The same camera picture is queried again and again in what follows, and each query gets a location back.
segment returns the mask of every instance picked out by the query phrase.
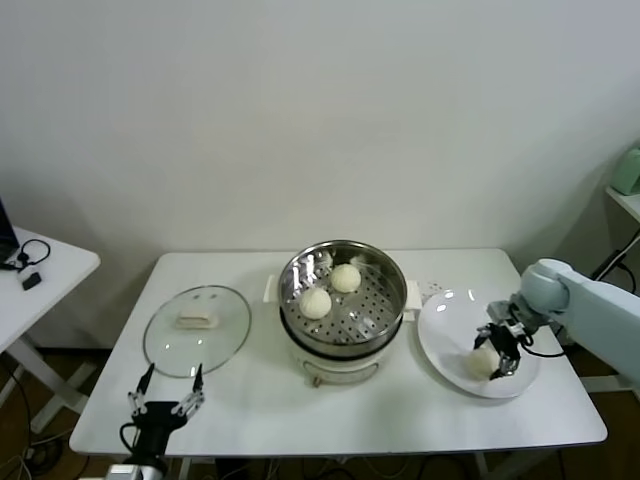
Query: robotic arm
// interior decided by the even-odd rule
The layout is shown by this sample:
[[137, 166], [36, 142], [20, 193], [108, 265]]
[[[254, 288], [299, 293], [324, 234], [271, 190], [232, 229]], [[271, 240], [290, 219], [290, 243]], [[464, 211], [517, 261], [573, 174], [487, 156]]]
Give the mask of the robotic arm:
[[640, 384], [640, 297], [590, 280], [566, 263], [542, 259], [525, 270], [519, 292], [490, 303], [487, 312], [493, 323], [478, 329], [474, 348], [489, 340], [500, 355], [492, 378], [513, 375], [518, 346], [528, 349], [532, 335], [555, 320], [576, 342]]

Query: white plate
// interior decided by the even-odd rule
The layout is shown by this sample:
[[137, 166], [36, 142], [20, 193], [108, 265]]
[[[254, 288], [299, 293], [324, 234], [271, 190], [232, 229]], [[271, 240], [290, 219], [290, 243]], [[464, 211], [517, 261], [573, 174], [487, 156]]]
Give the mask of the white plate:
[[486, 307], [476, 290], [446, 290], [432, 296], [418, 319], [420, 345], [433, 366], [463, 390], [487, 398], [517, 397], [538, 375], [538, 357], [520, 351], [516, 373], [491, 381], [474, 379], [464, 365], [465, 356], [473, 349], [476, 329], [491, 320]]

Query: table leg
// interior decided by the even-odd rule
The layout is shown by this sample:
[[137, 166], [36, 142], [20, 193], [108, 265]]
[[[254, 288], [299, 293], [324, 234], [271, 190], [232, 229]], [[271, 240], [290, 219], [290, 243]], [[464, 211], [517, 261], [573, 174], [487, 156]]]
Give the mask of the table leg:
[[633, 392], [640, 400], [640, 389], [622, 375], [604, 375], [600, 377], [580, 377], [584, 389], [589, 393]]
[[178, 480], [188, 480], [189, 469], [191, 468], [191, 458], [184, 457], [180, 463], [180, 472], [178, 473]]
[[519, 450], [513, 452], [500, 465], [487, 472], [480, 478], [482, 480], [511, 480], [523, 474], [537, 463], [555, 452], [553, 448], [541, 450]]
[[476, 452], [473, 454], [473, 456], [476, 459], [476, 466], [478, 467], [480, 477], [484, 477], [489, 473], [489, 469], [487, 468], [487, 460], [484, 458], [484, 453]]
[[47, 365], [35, 348], [24, 339], [16, 340], [7, 352], [54, 393], [49, 403], [31, 419], [31, 430], [34, 433], [42, 432], [63, 407], [82, 413], [87, 403], [87, 396], [78, 392], [76, 388], [89, 378], [96, 369], [95, 365], [83, 363], [67, 382]]
[[4, 405], [4, 402], [7, 401], [11, 392], [13, 392], [13, 388], [16, 386], [16, 381], [14, 378], [20, 380], [22, 378], [22, 374], [24, 373], [24, 368], [22, 365], [18, 365], [18, 367], [13, 371], [13, 377], [9, 377], [7, 383], [2, 387], [2, 391], [0, 391], [0, 407]]

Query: white wall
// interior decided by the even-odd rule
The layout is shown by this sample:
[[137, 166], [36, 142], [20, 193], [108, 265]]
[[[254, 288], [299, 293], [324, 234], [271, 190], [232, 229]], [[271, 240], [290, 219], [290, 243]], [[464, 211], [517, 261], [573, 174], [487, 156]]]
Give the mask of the white wall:
[[638, 18], [634, 0], [0, 2], [0, 194], [103, 259], [35, 337], [113, 344], [169, 250], [350, 237], [593, 263], [599, 183], [640, 134]]

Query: steamed bun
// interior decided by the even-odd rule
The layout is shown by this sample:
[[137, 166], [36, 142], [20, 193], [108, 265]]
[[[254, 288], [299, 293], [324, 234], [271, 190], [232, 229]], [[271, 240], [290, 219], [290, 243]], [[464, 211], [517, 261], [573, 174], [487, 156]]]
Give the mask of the steamed bun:
[[300, 312], [310, 320], [319, 320], [331, 310], [331, 297], [322, 288], [310, 288], [300, 296]]
[[489, 381], [493, 372], [500, 366], [500, 355], [487, 343], [472, 350], [465, 358], [467, 370], [476, 380]]
[[338, 265], [331, 272], [331, 286], [342, 293], [351, 293], [358, 289], [362, 278], [360, 271], [353, 265]]

